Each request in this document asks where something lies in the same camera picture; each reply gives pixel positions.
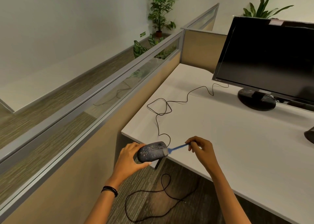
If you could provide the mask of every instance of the person's left hand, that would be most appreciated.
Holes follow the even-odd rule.
[[[111,186],[118,190],[124,180],[126,180],[136,171],[151,164],[151,162],[145,162],[142,164],[137,164],[134,162],[133,156],[144,145],[145,144],[133,142],[132,144],[127,144],[127,146],[121,150],[119,158],[113,169],[113,173],[105,185]]]

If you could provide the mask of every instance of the cubicle partition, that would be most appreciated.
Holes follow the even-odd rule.
[[[227,35],[213,31],[219,3],[186,24],[181,62],[214,72]]]
[[[218,6],[0,146],[0,223],[83,223],[130,142],[122,128],[180,62],[214,71]]]

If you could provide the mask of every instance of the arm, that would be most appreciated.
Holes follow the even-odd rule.
[[[127,144],[127,146],[121,150],[113,173],[105,182],[105,186],[111,186],[118,191],[124,180],[136,171],[151,164],[151,162],[137,164],[133,160],[135,153],[143,146],[144,144],[133,142],[132,144]],[[105,224],[107,222],[114,198],[115,194],[111,191],[101,192],[84,224]]]
[[[251,224],[217,162],[212,143],[197,136],[186,143],[191,143],[189,151],[196,154],[212,177],[226,224]]]

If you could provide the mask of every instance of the green plant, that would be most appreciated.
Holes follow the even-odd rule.
[[[293,7],[294,5],[290,5],[284,8],[281,8],[280,10],[276,11],[274,14],[270,15],[273,11],[277,10],[278,8],[275,8],[271,11],[265,11],[265,8],[268,4],[269,0],[261,0],[261,3],[259,4],[259,7],[257,9],[257,11],[255,10],[255,7],[252,3],[250,3],[250,11],[246,8],[243,8],[244,10],[244,14],[243,16],[247,16],[247,17],[258,17],[258,18],[269,18],[271,16],[274,16],[276,14],[278,14],[279,12],[281,12],[282,10],[288,9],[289,7]]]
[[[168,24],[165,17],[167,13],[173,10],[172,6],[175,2],[176,0],[152,0],[148,19],[152,20],[154,29],[161,31],[164,27],[168,30],[176,28],[175,23],[170,21]]]
[[[150,34],[149,37],[148,37],[148,41],[149,41],[149,44],[151,45],[151,47],[154,47],[155,45],[157,45],[159,42],[163,41],[163,37],[161,37],[159,39],[159,41],[155,40],[153,38],[153,35]],[[133,54],[134,54],[134,57],[137,58],[139,57],[140,55],[142,55],[143,53],[145,53],[147,50],[149,50],[148,48],[146,47],[143,47],[140,45],[140,43],[138,41],[134,41],[134,47],[133,47]],[[172,46],[170,49],[164,49],[162,50],[160,53],[158,53],[155,58],[158,58],[158,59],[166,59],[173,51],[176,50],[176,46]]]

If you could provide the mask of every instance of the black bracelet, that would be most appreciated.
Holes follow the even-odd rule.
[[[115,198],[118,196],[118,192],[115,188],[111,186],[104,186],[101,192],[106,191],[106,190],[113,192],[115,194]]]

